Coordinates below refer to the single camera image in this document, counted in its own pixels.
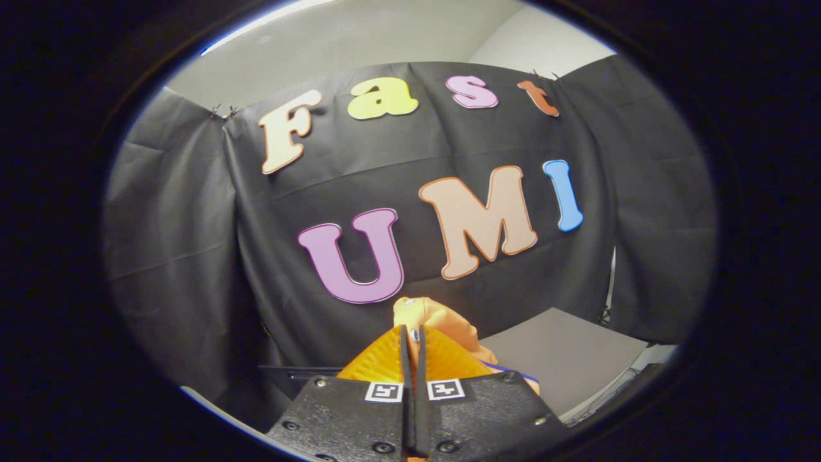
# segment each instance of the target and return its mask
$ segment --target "letter m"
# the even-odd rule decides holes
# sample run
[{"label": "letter m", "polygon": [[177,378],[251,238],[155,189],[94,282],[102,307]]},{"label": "letter m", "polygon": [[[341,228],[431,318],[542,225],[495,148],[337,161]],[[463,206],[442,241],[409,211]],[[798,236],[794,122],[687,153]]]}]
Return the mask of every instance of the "letter m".
[{"label": "letter m", "polygon": [[536,244],[539,236],[530,227],[521,179],[521,169],[516,166],[495,169],[490,174],[487,204],[479,201],[459,178],[440,178],[419,189],[420,199],[433,205],[442,227],[447,253],[443,278],[459,279],[479,267],[479,258],[468,250],[468,238],[488,261],[496,260],[502,229],[505,255],[515,255]]}]

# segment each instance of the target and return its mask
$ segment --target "blue letter i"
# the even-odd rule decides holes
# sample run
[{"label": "blue letter i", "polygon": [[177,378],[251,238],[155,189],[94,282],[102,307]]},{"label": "blue letter i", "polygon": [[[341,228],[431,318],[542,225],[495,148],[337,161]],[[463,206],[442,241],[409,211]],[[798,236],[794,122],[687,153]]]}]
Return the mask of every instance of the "blue letter i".
[{"label": "blue letter i", "polygon": [[556,198],[559,200],[559,229],[565,233],[576,229],[584,216],[576,205],[576,195],[570,184],[570,165],[564,160],[550,160],[542,165],[542,170],[553,180]]}]

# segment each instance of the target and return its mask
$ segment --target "black fabric backdrop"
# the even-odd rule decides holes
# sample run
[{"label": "black fabric backdrop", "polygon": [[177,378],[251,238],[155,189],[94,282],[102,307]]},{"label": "black fabric backdrop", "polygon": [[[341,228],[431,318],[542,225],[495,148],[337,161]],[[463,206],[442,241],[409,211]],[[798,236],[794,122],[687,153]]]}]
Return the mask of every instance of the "black fabric backdrop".
[{"label": "black fabric backdrop", "polygon": [[[475,75],[499,104],[465,109],[444,85]],[[411,114],[355,120],[350,88],[379,76],[405,80]],[[558,118],[516,87],[542,86]],[[263,175],[263,115],[307,90],[322,102],[293,164]],[[545,161],[564,159],[584,223],[557,227]],[[490,173],[519,166],[539,241],[448,281],[438,220],[419,188],[459,177],[482,200]],[[372,280],[367,239],[351,219],[390,207],[405,285],[380,303],[331,296],[296,237],[342,227],[351,277]],[[698,313],[715,249],[715,205],[699,146],[664,97],[618,56],[558,81],[498,67],[415,62],[306,82],[232,119],[163,90],[128,134],[113,167],[105,218],[112,291],[130,328],[175,381],[267,429],[287,405],[255,366],[341,366],[392,326],[400,296],[429,296],[492,335],[549,307],[588,321],[604,309],[613,248],[610,327],[677,343]],[[475,255],[479,253],[470,247]]]}]

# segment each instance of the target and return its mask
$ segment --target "foam letter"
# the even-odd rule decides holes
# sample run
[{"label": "foam letter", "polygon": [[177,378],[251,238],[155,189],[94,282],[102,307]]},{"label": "foam letter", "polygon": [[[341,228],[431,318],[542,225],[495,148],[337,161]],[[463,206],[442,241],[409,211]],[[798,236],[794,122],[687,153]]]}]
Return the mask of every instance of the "foam letter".
[{"label": "foam letter", "polygon": [[517,86],[527,92],[527,94],[530,96],[530,99],[533,100],[533,103],[536,104],[536,107],[539,108],[540,111],[546,113],[549,116],[559,116],[559,110],[551,106],[550,103],[548,103],[548,94],[545,93],[544,90],[542,90],[538,86],[534,85],[533,82],[522,81],[519,82],[519,85]]},{"label": "foam letter", "polygon": [[467,238],[488,261],[496,260],[502,227],[505,255],[515,255],[536,244],[539,236],[530,227],[521,178],[521,169],[515,165],[495,169],[490,174],[487,205],[459,178],[440,178],[422,186],[419,197],[433,205],[442,228],[447,253],[443,278],[459,279],[479,267],[479,258],[468,252]]},{"label": "foam letter", "polygon": [[319,279],[331,295],[349,303],[381,302],[399,292],[405,282],[391,230],[397,219],[394,209],[370,210],[353,219],[354,229],[368,237],[379,271],[379,277],[368,283],[356,282],[348,275],[337,245],[342,236],[339,225],[328,223],[308,228],[298,240],[308,249]]},{"label": "foam letter", "polygon": [[570,183],[570,165],[564,160],[551,160],[542,165],[542,170],[553,181],[553,188],[556,189],[561,214],[559,229],[566,233],[578,228],[584,216],[579,211],[576,195],[573,194],[573,186]]},{"label": "foam letter", "polygon": [[[285,167],[302,155],[303,145],[294,144],[291,132],[305,136],[310,132],[310,112],[301,106],[315,106],[322,101],[322,94],[311,90],[288,101],[282,106],[265,114],[259,120],[259,126],[265,130],[265,162],[262,173],[266,175]],[[294,117],[289,117],[293,110]]]},{"label": "foam letter", "polygon": [[379,77],[361,82],[351,89],[356,98],[348,104],[351,117],[365,120],[383,115],[402,115],[414,112],[419,101],[411,98],[408,84],[396,77]]},{"label": "foam letter", "polygon": [[453,100],[468,109],[492,108],[499,104],[499,98],[484,88],[485,83],[475,76],[453,76],[445,81],[445,86],[456,93]]}]

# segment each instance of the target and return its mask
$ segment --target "purple letter u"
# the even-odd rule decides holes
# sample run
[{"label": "purple letter u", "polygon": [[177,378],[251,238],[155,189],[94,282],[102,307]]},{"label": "purple letter u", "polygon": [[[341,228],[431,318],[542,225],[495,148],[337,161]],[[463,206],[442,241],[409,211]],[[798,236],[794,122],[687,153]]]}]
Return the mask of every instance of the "purple letter u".
[{"label": "purple letter u", "polygon": [[375,281],[364,284],[351,279],[342,261],[337,245],[342,236],[339,225],[319,224],[300,233],[299,242],[308,249],[319,279],[331,295],[349,303],[375,303],[399,292],[405,272],[391,230],[398,218],[394,209],[374,209],[353,219],[354,229],[368,237],[379,271]]}]

